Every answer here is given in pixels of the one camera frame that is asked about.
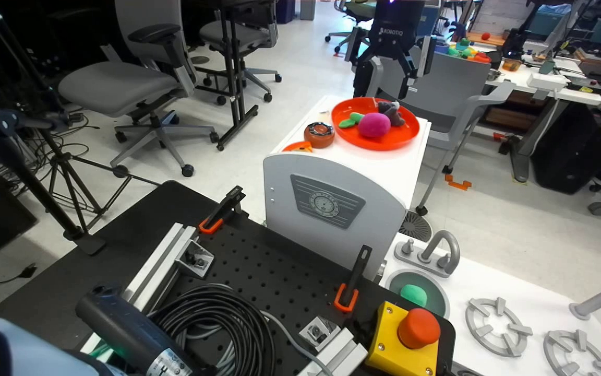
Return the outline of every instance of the circular logo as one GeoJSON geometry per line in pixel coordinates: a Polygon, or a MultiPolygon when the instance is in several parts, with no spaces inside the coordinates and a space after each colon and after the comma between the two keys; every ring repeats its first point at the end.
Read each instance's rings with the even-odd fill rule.
{"type": "Polygon", "coordinates": [[[337,203],[336,203],[334,195],[330,195],[326,190],[312,191],[308,197],[308,204],[321,218],[336,218],[337,214],[337,203]]]}

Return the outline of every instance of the chair armrest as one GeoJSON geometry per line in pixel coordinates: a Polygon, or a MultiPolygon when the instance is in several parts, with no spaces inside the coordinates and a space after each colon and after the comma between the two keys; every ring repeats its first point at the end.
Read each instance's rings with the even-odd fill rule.
{"type": "Polygon", "coordinates": [[[158,23],[158,25],[136,30],[133,34],[128,34],[128,40],[138,43],[164,43],[172,40],[177,31],[178,31],[178,25],[174,23],[158,23]]]}

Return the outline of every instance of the purple ball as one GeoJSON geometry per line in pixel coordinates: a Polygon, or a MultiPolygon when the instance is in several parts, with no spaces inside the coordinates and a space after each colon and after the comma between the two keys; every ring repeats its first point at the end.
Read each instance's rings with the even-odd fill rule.
{"type": "Polygon", "coordinates": [[[390,118],[384,113],[366,113],[359,122],[361,138],[380,140],[388,133],[390,118]]]}

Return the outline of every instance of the red button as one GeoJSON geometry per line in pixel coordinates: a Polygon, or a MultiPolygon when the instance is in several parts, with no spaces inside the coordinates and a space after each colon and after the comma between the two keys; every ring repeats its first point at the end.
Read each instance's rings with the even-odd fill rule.
{"type": "Polygon", "coordinates": [[[426,309],[411,309],[398,323],[398,340],[407,349],[419,349],[439,340],[439,323],[426,309]]]}

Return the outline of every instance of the orange bowl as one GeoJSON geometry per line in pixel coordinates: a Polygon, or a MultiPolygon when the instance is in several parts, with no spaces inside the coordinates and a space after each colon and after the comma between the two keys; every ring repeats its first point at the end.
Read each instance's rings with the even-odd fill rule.
{"type": "Polygon", "coordinates": [[[349,98],[349,101],[336,105],[331,111],[331,121],[334,121],[336,133],[339,138],[343,138],[345,141],[361,145],[361,148],[397,151],[397,148],[402,148],[408,141],[412,141],[412,138],[419,133],[417,117],[405,106],[398,109],[398,114],[402,117],[405,122],[401,127],[390,127],[390,132],[380,140],[361,138],[359,127],[342,129],[339,122],[351,113],[362,113],[362,114],[378,113],[378,101],[371,96],[357,96],[357,98],[349,98]]]}

